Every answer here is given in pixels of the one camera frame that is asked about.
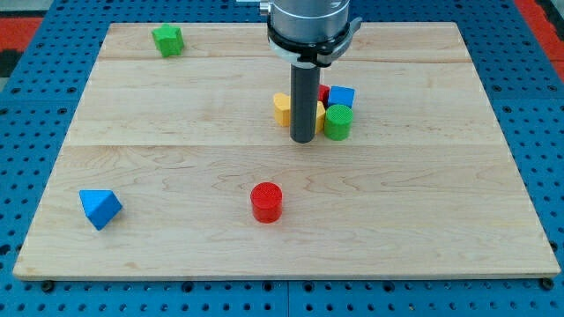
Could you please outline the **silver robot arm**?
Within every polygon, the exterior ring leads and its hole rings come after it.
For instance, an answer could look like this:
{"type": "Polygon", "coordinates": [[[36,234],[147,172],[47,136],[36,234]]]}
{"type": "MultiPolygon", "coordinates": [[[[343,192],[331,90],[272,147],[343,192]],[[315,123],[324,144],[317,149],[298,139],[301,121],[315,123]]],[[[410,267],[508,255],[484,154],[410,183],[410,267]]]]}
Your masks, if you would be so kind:
{"type": "Polygon", "coordinates": [[[327,68],[342,56],[360,30],[349,0],[236,0],[266,17],[272,51],[293,67],[327,68]]]}

